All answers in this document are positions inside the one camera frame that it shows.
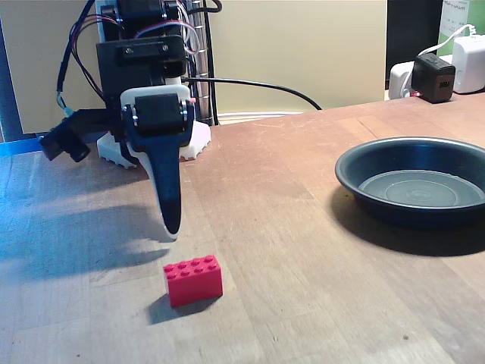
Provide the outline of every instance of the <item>red lego brick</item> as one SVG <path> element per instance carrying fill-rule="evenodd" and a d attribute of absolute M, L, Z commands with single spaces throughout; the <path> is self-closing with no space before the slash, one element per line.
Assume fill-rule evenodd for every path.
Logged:
<path fill-rule="evenodd" d="M 215 256 L 164 267 L 172 307 L 222 296 L 222 272 Z"/>

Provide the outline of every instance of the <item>wood grain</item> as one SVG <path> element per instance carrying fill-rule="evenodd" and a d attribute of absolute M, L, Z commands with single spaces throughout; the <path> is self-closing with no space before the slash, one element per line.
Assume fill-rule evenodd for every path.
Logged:
<path fill-rule="evenodd" d="M 175 243 L 141 168 L 95 153 L 0 158 L 0 363 L 485 362 L 485 224 L 385 225 L 333 173 L 376 138 L 485 146 L 484 103 L 413 98 L 215 127 L 180 165 Z M 171 309 L 162 267 L 208 254 L 224 295 Z"/>

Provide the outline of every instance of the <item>power strip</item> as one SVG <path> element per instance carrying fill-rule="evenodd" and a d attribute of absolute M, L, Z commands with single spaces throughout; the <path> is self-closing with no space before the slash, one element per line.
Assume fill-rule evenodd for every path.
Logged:
<path fill-rule="evenodd" d="M 453 56 L 443 55 L 440 58 L 451 64 Z M 391 68 L 391 75 L 389 78 L 389 98 L 391 100 L 401 99 L 402 84 L 405 82 L 408 74 L 412 72 L 414 66 L 415 62 L 411 61 L 396 64 L 393 68 Z M 405 88 L 411 89 L 411 77 L 409 77 Z"/>

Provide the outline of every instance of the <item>power adapter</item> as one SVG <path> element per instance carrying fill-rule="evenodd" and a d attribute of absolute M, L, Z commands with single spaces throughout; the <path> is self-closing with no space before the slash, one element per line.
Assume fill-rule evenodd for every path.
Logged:
<path fill-rule="evenodd" d="M 452 64 L 456 68 L 456 93 L 474 93 L 485 87 L 485 36 L 455 39 Z"/>
<path fill-rule="evenodd" d="M 452 98 L 455 83 L 455 66 L 434 53 L 419 55 L 412 70 L 411 87 L 421 98 L 433 104 Z"/>

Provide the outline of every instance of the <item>black cable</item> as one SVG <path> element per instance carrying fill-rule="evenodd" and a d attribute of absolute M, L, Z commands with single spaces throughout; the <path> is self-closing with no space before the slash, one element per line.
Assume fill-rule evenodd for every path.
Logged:
<path fill-rule="evenodd" d="M 84 24 L 83 27 L 80 28 L 80 30 L 77 32 L 76 34 L 76 39 L 73 38 L 74 36 L 74 29 L 77 27 L 76 24 L 73 25 L 73 27 L 71 28 L 71 31 L 70 31 L 70 36 L 69 36 L 69 39 L 70 39 L 70 49 L 71 49 L 71 53 L 74 57 L 74 59 L 76 60 L 76 62 L 78 63 L 79 67 L 81 68 L 81 71 L 83 72 L 84 74 L 84 77 L 86 78 L 86 80 L 88 81 L 88 84 L 91 86 L 92 89 L 94 89 L 95 93 L 101 98 L 101 100 L 105 101 L 105 98 L 103 96 L 103 92 L 101 91 L 101 88 L 96 84 L 94 78 L 92 77 L 91 73 L 86 69 L 86 67 L 84 67 L 80 57 L 79 57 L 79 53 L 77 51 L 77 40 L 79 39 L 81 33 L 88 27 L 91 27 L 92 25 L 95 25 L 95 24 L 98 24 L 98 23 L 102 23 L 103 19 L 93 19 L 93 20 L 88 20 L 89 22 L 87 22 L 87 24 Z"/>
<path fill-rule="evenodd" d="M 294 89 L 290 89 L 285 86 L 278 86 L 272 85 L 270 83 L 262 83 L 262 82 L 255 82 L 255 81 L 246 81 L 246 80 L 233 80 L 230 78 L 193 78 L 193 77 L 182 77 L 182 82 L 210 82 L 210 83 L 235 83 L 236 85 L 248 85 L 248 86 L 257 86 L 257 87 L 264 87 L 267 89 L 278 89 L 279 91 L 284 91 L 285 93 L 291 93 L 292 95 L 298 96 L 301 99 L 304 99 L 306 102 L 310 103 L 314 108 L 317 110 L 322 110 L 318 103 L 310 99 L 308 96 L 295 91 Z"/>
<path fill-rule="evenodd" d="M 204 0 L 204 6 L 207 6 L 207 1 Z M 212 35 L 211 35 L 211 25 L 209 20 L 209 14 L 204 13 L 204 24 L 205 24 L 205 38 L 207 42 L 207 63 L 209 77 L 214 78 L 214 52 L 212 49 Z M 219 117 L 217 116 L 217 93 L 215 91 L 215 83 L 209 84 L 209 92 L 211 93 L 211 111 L 212 118 L 214 120 L 214 125 L 219 125 Z"/>
<path fill-rule="evenodd" d="M 192 57 L 189 57 L 189 56 L 186 56 L 186 60 L 188 62 L 188 68 L 187 68 L 187 73 L 189 75 L 189 77 L 197 77 L 197 66 L 196 66 L 196 63 L 195 61 L 192 59 Z M 192 89 L 193 86 L 194 86 L 195 82 L 190 82 L 189 83 L 189 88 Z"/>
<path fill-rule="evenodd" d="M 88 0 L 86 2 L 86 4 L 84 5 L 83 11 L 81 11 L 81 15 L 77 19 L 76 25 L 81 25 L 84 22 L 94 3 L 95 3 L 95 0 Z M 70 47 L 70 38 L 69 38 L 69 41 L 67 42 L 67 45 L 66 45 L 66 49 L 64 50 L 64 56 L 62 58 L 61 68 L 59 68 L 58 85 L 57 85 L 58 93 L 61 93 L 63 90 L 64 80 L 66 79 L 67 66 L 69 65 L 70 54 L 71 54 L 71 47 Z"/>
<path fill-rule="evenodd" d="M 207 6 L 203 6 L 201 8 L 196 8 L 187 11 L 188 15 L 194 15 L 198 13 L 220 13 L 222 11 L 222 2 L 219 0 L 212 0 L 215 5 L 217 6 L 216 8 L 208 8 Z"/>

